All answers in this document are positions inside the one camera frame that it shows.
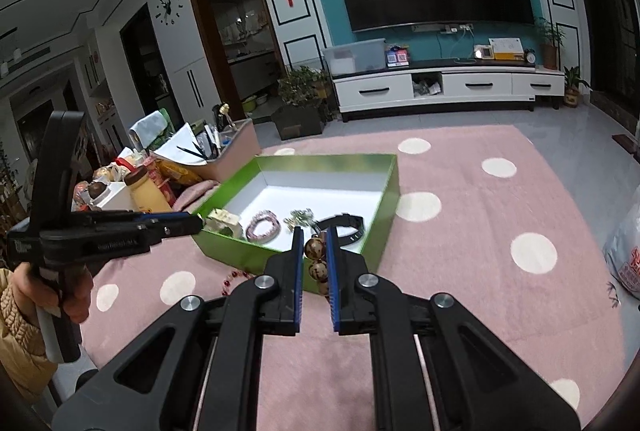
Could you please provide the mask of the tan jacket sleeve forearm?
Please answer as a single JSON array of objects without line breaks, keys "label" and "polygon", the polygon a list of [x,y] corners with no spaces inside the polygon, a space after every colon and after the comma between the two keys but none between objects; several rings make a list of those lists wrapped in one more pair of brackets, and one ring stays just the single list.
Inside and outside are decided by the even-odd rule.
[{"label": "tan jacket sleeve forearm", "polygon": [[37,403],[58,365],[48,360],[40,329],[18,310],[11,289],[12,273],[1,270],[1,363],[29,405]]}]

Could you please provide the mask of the person's left hand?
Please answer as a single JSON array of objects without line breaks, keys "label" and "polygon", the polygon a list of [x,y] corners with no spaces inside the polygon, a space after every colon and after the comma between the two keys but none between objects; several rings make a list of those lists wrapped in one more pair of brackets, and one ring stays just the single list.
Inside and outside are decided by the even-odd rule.
[{"label": "person's left hand", "polygon": [[[17,310],[29,324],[38,326],[37,309],[52,309],[58,305],[58,296],[30,270],[29,263],[22,263],[12,273],[9,284]],[[73,287],[67,292],[63,302],[64,312],[75,324],[83,323],[89,316],[93,280],[90,272],[83,267],[73,279]]]}]

